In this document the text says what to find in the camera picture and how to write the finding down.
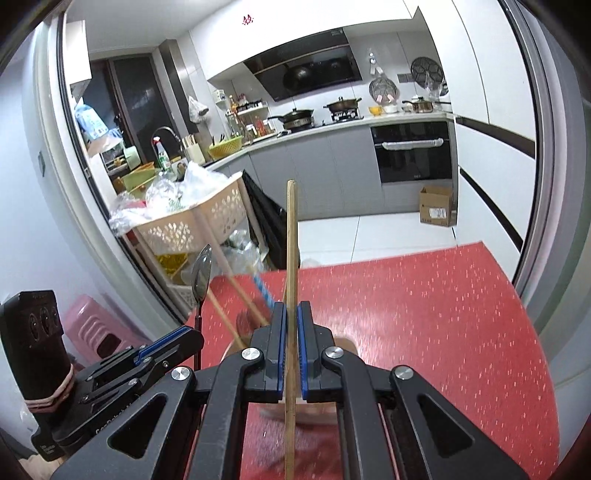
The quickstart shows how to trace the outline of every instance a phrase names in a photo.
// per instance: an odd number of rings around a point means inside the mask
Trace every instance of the red table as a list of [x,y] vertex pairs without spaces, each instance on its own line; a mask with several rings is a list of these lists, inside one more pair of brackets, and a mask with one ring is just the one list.
[[[285,272],[262,277],[280,299]],[[259,296],[249,277],[237,279]],[[558,420],[548,366],[515,290],[483,244],[300,270],[299,286],[314,322],[352,339],[367,364],[411,366],[532,480],[554,471]],[[231,319],[246,310],[225,278],[210,288]],[[209,303],[203,335],[203,366],[216,365],[232,338]],[[284,424],[261,417],[259,408],[248,413],[242,480],[283,476]],[[296,478],[342,479],[336,426],[298,426]]]

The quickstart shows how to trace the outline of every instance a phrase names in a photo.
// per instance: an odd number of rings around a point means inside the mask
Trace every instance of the yellow bowl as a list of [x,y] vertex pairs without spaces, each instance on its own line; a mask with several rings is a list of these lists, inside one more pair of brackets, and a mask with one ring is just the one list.
[[371,113],[373,116],[382,115],[382,113],[384,113],[384,109],[379,105],[374,105],[369,107],[369,113]]

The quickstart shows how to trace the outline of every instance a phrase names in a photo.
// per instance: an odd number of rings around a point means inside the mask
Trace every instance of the blue plastic bag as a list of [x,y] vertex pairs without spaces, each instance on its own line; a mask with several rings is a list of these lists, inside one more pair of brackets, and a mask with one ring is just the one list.
[[84,103],[76,105],[74,115],[89,141],[96,140],[109,131],[95,110]]

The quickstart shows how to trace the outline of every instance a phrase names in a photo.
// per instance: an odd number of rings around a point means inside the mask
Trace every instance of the black glass range hood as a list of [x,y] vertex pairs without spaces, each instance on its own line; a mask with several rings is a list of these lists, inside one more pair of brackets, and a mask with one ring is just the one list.
[[244,64],[275,101],[361,80],[342,28],[284,43]]

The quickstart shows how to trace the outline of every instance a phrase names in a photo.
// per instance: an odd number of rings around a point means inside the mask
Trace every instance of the white floor tile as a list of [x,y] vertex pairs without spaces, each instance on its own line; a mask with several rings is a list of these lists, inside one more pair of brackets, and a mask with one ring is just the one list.
[[300,252],[353,253],[359,217],[307,220],[298,223]]
[[302,268],[351,263],[350,252],[304,252],[300,255]]
[[421,223],[418,212],[359,219],[355,250],[455,247],[451,228]]
[[367,260],[378,260],[380,258],[401,257],[402,255],[412,255],[421,252],[431,252],[433,250],[441,250],[442,248],[455,247],[408,247],[408,248],[376,248],[373,250],[358,250],[353,251],[353,263],[364,262]]

